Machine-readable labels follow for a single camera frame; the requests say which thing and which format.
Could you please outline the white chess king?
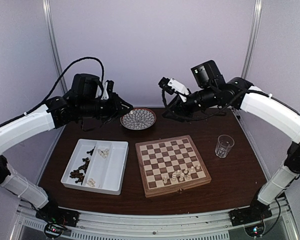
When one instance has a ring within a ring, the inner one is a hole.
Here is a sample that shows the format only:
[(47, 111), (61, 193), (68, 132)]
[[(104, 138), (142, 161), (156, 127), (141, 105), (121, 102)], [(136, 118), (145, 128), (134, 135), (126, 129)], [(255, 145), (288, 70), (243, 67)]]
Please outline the white chess king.
[(177, 182), (177, 173), (174, 172), (171, 176), (171, 179), (170, 179), (171, 183), (176, 183)]

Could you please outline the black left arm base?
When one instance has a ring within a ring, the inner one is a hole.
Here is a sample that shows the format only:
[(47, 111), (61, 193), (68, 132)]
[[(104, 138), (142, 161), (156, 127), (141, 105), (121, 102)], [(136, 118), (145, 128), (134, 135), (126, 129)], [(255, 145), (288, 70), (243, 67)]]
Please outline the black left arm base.
[(79, 220), (79, 212), (60, 208), (55, 199), (48, 197), (48, 203), (41, 208), (31, 205), (35, 210), (35, 217), (46, 222), (43, 232), (50, 238), (60, 237), (68, 231), (68, 227), (76, 227)]

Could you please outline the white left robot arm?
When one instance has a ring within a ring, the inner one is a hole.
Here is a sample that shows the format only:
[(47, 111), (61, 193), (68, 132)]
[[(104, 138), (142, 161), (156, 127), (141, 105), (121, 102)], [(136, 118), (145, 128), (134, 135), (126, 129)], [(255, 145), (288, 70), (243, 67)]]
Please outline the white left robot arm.
[(70, 122), (95, 118), (103, 124), (129, 113), (133, 106), (113, 91), (114, 82), (102, 82), (98, 76), (77, 73), (64, 96), (44, 100), (34, 111), (0, 125), (0, 187), (42, 209), (51, 222), (62, 218), (45, 190), (28, 181), (8, 164), (3, 153), (40, 133), (58, 129)]

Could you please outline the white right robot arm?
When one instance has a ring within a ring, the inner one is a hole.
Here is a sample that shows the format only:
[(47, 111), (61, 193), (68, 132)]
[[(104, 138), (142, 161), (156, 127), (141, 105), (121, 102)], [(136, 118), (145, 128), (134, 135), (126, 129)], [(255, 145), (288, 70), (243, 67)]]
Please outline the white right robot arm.
[(191, 72), (199, 91), (191, 92), (174, 78), (163, 77), (159, 81), (162, 95), (175, 95), (170, 103), (162, 96), (165, 118), (180, 122), (203, 121), (210, 116), (194, 117), (193, 114), (210, 107), (219, 107), (220, 111), (233, 107), (259, 117), (291, 139), (283, 164), (261, 187), (253, 205), (246, 210), (248, 219), (256, 221), (266, 212), (266, 206), (300, 177), (300, 112), (241, 77), (225, 81), (213, 60), (191, 68)]

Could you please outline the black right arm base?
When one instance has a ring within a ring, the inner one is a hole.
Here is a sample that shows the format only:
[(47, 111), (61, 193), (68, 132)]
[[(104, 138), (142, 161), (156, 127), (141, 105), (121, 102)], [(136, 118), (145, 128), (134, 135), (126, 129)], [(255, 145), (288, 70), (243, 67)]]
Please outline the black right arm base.
[(253, 200), (249, 206), (235, 208), (229, 212), (233, 227), (244, 227), (245, 233), (252, 238), (260, 237), (265, 232), (264, 220), (272, 217), (269, 205)]

